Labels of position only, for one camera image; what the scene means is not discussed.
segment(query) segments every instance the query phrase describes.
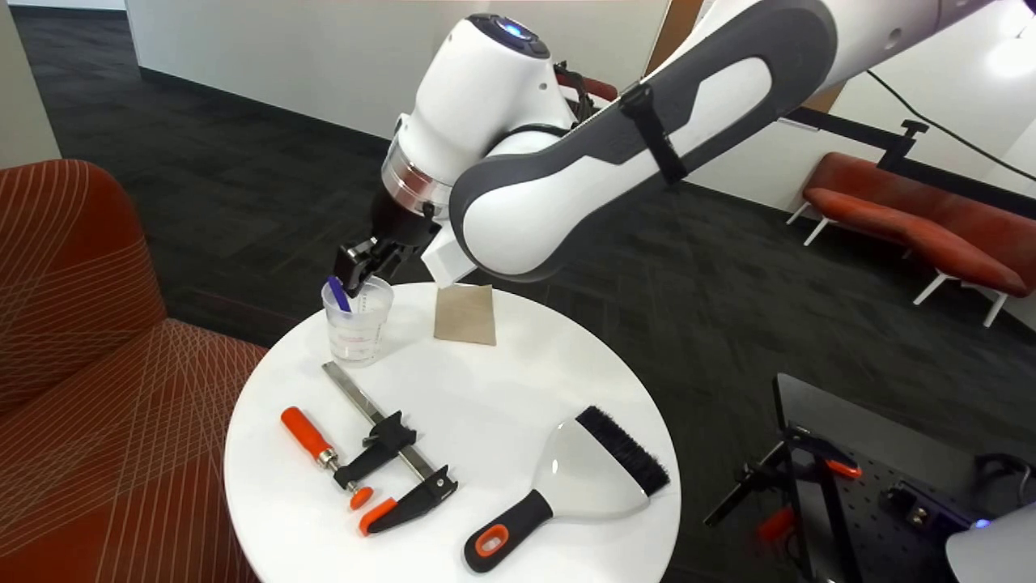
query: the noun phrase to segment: metal rod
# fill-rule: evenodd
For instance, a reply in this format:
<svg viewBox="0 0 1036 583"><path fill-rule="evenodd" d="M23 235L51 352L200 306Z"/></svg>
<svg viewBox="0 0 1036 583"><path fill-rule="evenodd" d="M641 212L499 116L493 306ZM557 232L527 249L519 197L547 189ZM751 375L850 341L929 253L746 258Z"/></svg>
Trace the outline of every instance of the metal rod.
<svg viewBox="0 0 1036 583"><path fill-rule="evenodd" d="M937 273L937 277L913 297L913 305L929 302L929 296L937 296L938 285L946 285L946 273Z"/></svg>
<svg viewBox="0 0 1036 583"><path fill-rule="evenodd" d="M814 232L803 238L803 246L814 246L814 238L817 238L829 222L831 222L831 219L822 218L822 219L814 225Z"/></svg>
<svg viewBox="0 0 1036 583"><path fill-rule="evenodd" d="M994 326L994 319L996 319L996 314L1003 311L1003 305L1007 305L1007 296L996 296L996 302L990 305L990 311L984 314L984 326Z"/></svg>
<svg viewBox="0 0 1036 583"><path fill-rule="evenodd" d="M347 393L347 398L373 420L379 425L386 415L359 393L359 386L353 381L351 371L342 371L342 365L336 364L325 364L325 371L332 379L336 387ZM413 473L422 473L423 478L433 473L431 464L422 455L417 446L403 446L399 449L403 460L408 460L413 465Z"/></svg>
<svg viewBox="0 0 1036 583"><path fill-rule="evenodd" d="M808 211L808 201L803 201L803 207L796 212L790 212L786 222L800 219Z"/></svg>

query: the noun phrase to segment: table top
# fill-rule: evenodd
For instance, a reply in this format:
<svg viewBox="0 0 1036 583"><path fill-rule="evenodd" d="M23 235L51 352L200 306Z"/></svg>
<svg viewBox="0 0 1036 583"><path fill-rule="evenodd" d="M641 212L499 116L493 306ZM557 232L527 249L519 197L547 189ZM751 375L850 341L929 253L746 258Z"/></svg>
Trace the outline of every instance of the table top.
<svg viewBox="0 0 1036 583"><path fill-rule="evenodd" d="M460 488L410 526L359 534L363 511L347 508L351 494L278 420L297 405L342 460L368 432L319 369L327 319L315 314L264 352L227 432L227 505L259 578L660 578L679 532L679 465L638 375L578 324L508 291L493 291L496 347L433 341L433 297L433 285L394 285L379 356L347 371L386 415L404 415L417 449L450 464ZM493 573L474 573L463 540L532 488L547 433L585 405L653 453L671 486L618 520L554 517ZM417 473L393 460L365 482L403 499Z"/></svg>

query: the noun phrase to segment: red armchair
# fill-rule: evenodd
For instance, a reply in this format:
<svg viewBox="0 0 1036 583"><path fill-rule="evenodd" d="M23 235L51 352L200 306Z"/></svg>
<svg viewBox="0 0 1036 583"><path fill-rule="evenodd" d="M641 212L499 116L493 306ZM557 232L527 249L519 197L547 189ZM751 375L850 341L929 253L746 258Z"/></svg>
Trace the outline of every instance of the red armchair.
<svg viewBox="0 0 1036 583"><path fill-rule="evenodd" d="M941 283L958 277L996 296L984 317L984 326L990 326L1009 296L1022 297L1036 288L1036 219L1031 218L836 153L814 169L803 197L805 203L786 219L792 222L808 207L818 212L803 246L814 246L829 222L837 222L931 262L937 277L913 305L924 305Z"/></svg>
<svg viewBox="0 0 1036 583"><path fill-rule="evenodd" d="M253 578L221 443L259 356L165 317L108 172L0 172L0 578Z"/></svg>

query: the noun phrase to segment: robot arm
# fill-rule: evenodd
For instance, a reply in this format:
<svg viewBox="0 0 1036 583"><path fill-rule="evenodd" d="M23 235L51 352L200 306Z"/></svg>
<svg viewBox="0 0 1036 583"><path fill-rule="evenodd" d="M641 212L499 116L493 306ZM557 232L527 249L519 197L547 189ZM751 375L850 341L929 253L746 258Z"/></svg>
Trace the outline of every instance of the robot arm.
<svg viewBox="0 0 1036 583"><path fill-rule="evenodd" d="M592 211L657 174L679 180L817 90L984 4L713 0L657 71L585 123L569 113L550 52L532 28L471 16L399 123L383 166L393 201L383 207L394 211L386 218L440 222L423 253L440 285L471 270L542 277ZM399 225L377 225L368 244L393 235Z"/></svg>
<svg viewBox="0 0 1036 583"><path fill-rule="evenodd" d="M450 193L463 253L499 277L550 273L592 211L671 180L987 0L717 0L705 33L547 150L489 156Z"/></svg>

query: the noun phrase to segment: black cable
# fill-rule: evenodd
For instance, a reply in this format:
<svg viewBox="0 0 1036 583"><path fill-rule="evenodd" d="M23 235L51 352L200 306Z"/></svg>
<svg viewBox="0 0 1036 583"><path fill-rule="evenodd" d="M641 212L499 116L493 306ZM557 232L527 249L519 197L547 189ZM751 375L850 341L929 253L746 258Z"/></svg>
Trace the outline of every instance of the black cable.
<svg viewBox="0 0 1036 583"><path fill-rule="evenodd" d="M987 161L994 161L994 166L1001 166L1001 169L1009 169L1013 174L1022 174L1022 179L1036 180L1034 172L1022 172L1022 169L1017 169L1017 166L990 156L987 150L976 147L976 142L965 139L960 134L954 134L954 130L937 123L931 116L921 113L921 109L915 109L894 83L886 83L876 71L867 71L867 73L870 73L891 98L896 98L915 121L924 121L924 123L937 126L938 134L958 139L960 147L976 150L976 153L984 156Z"/></svg>

